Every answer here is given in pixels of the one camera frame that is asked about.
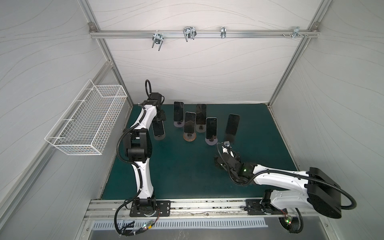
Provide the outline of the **black phone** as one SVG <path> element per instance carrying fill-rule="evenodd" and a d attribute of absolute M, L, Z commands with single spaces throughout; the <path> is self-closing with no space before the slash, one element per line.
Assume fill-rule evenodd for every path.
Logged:
<path fill-rule="evenodd" d="M 235 136 L 238 131 L 240 116 L 229 114 L 225 134 Z"/>

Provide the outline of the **white-edged phone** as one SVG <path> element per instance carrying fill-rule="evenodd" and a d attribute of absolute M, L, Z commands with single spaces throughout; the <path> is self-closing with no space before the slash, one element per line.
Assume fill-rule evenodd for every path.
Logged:
<path fill-rule="evenodd" d="M 164 122 L 162 120 L 153 120 L 152 127 L 155 137 L 160 137 L 165 134 Z"/>

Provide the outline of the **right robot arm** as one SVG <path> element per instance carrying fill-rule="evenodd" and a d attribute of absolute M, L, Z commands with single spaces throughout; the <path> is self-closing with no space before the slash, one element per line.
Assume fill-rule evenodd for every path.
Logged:
<path fill-rule="evenodd" d="M 260 210 L 272 214 L 284 209 L 310 209 L 332 219 L 340 219 L 343 210 L 353 210 L 357 201 L 318 168 L 286 171 L 259 164 L 242 163 L 229 148 L 218 150 L 215 164 L 227 172 L 238 186 L 272 186 L 260 201 Z"/>

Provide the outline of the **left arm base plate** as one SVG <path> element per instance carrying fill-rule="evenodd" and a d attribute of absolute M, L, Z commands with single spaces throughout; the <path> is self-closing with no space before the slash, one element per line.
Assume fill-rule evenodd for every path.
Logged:
<path fill-rule="evenodd" d="M 156 203 L 149 203 L 144 205 L 137 205 L 137 202 L 132 202 L 130 209 L 130 217 L 169 217 L 171 213 L 170 201 L 156 201 Z"/>

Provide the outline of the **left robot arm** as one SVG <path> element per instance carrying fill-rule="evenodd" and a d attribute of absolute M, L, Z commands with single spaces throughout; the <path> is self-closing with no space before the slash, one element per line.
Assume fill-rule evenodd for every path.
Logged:
<path fill-rule="evenodd" d="M 154 197 L 154 187 L 150 176 L 150 158 L 153 152 L 149 128 L 153 120 L 162 119 L 161 106 L 164 97 L 160 93 L 148 94 L 139 106 L 141 112 L 134 124 L 125 130 L 119 144 L 123 144 L 124 154 L 119 152 L 117 146 L 117 156 L 124 162 L 130 164 L 135 173 L 137 195 L 134 197 L 137 208 L 156 209 L 156 199 Z"/>

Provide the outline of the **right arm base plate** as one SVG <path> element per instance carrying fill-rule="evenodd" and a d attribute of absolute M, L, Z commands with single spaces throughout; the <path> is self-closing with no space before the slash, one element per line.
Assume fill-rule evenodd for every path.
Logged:
<path fill-rule="evenodd" d="M 269 201 L 248 199 L 244 210 L 248 215 L 283 215 L 283 211 L 274 207 Z"/>

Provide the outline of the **silver-edged phone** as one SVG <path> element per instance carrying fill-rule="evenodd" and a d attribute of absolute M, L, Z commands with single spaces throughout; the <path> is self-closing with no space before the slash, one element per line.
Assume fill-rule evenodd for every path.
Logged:
<path fill-rule="evenodd" d="M 213 140 L 217 138 L 218 119 L 216 117 L 206 119 L 206 139 Z"/>

